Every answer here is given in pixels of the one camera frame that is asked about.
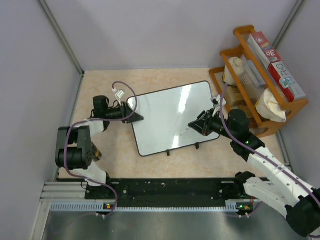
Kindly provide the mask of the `white whiteboard black frame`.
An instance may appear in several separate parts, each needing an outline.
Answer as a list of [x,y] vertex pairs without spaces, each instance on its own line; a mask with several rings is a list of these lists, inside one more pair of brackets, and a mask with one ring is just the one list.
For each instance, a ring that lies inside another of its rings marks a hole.
[[144,120],[132,123],[138,153],[142,157],[168,152],[219,138],[189,129],[179,136],[202,111],[213,108],[208,81],[168,88],[130,97],[127,103]]

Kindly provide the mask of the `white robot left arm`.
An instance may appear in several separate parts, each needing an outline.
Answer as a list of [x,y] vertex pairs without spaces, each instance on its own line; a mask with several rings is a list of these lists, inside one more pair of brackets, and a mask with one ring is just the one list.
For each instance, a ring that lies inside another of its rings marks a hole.
[[58,168],[68,169],[72,176],[84,179],[102,198],[109,198],[114,191],[108,183],[109,175],[100,169],[97,162],[102,159],[102,152],[93,143],[92,137],[105,132],[110,121],[131,124],[144,120],[134,112],[134,107],[127,102],[109,106],[109,99],[99,95],[93,98],[93,110],[89,119],[71,128],[60,127],[57,133],[55,163]]

